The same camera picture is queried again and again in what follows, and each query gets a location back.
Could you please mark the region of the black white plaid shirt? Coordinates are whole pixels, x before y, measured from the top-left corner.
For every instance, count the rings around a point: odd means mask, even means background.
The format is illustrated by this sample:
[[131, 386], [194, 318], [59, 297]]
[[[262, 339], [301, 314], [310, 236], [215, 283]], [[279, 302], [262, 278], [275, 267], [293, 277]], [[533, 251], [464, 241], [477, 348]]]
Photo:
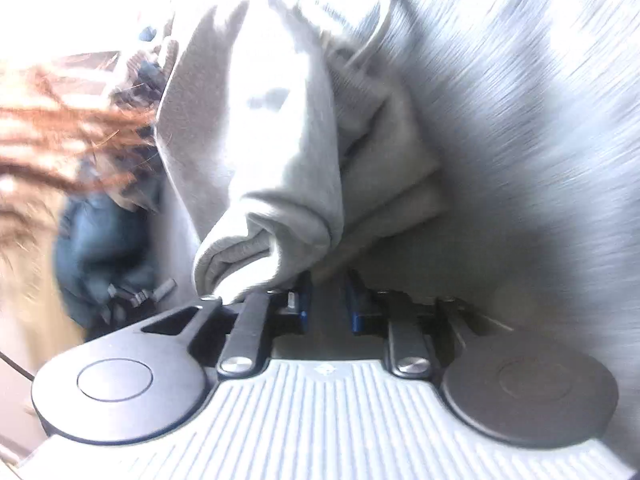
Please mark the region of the black white plaid shirt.
[[122, 110], [151, 113], [150, 122], [137, 130], [142, 144], [134, 152], [143, 160], [157, 156], [155, 146], [155, 115], [167, 84], [167, 77], [157, 62], [142, 61], [131, 82], [125, 82], [111, 92], [112, 103]]

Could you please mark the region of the grey bed sheet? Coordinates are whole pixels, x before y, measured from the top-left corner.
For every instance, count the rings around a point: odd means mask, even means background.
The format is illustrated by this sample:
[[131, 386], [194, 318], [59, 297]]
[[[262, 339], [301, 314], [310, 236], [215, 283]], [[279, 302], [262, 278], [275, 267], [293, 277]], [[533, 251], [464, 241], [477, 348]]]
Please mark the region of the grey bed sheet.
[[[370, 32], [378, 0], [319, 1]], [[450, 202], [362, 273], [591, 353], [620, 385], [606, 443], [638, 463], [639, 0], [396, 0], [381, 52]]]

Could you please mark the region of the person's brown hair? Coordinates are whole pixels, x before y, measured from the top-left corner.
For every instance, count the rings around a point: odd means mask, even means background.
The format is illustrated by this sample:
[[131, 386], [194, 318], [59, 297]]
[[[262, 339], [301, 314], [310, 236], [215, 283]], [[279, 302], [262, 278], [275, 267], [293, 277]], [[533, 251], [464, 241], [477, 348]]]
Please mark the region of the person's brown hair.
[[66, 81], [41, 67], [1, 73], [2, 252], [54, 231], [53, 195], [126, 188], [137, 149], [154, 144], [143, 135], [154, 104], [65, 91]]

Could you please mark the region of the teal blue duvet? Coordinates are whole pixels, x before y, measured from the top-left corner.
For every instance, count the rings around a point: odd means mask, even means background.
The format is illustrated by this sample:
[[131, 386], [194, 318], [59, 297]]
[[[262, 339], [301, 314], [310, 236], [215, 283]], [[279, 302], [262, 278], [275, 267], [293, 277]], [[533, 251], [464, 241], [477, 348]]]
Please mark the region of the teal blue duvet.
[[84, 339], [108, 333], [103, 315], [110, 287], [135, 294], [156, 286], [149, 211], [122, 208], [105, 193], [70, 197], [60, 218], [53, 261], [65, 311]]

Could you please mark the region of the grey sweatshirt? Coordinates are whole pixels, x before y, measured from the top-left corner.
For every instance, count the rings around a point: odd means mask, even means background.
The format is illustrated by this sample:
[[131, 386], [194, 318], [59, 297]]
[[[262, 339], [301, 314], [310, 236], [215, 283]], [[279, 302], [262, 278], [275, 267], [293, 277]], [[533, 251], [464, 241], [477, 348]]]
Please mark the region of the grey sweatshirt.
[[328, 278], [444, 208], [408, 93], [378, 56], [393, 0], [361, 41], [279, 0], [178, 14], [155, 137], [198, 236], [192, 283], [224, 302]]

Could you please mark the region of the beige checked garment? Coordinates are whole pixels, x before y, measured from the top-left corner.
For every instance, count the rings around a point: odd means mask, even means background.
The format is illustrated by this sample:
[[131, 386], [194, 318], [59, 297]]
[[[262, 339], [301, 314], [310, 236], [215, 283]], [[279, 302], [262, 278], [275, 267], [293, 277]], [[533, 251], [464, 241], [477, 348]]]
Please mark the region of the beige checked garment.
[[126, 58], [129, 79], [134, 79], [144, 62], [155, 64], [168, 78], [174, 69], [178, 53], [178, 41], [172, 34], [174, 18], [158, 27], [148, 26], [140, 32], [137, 47]]

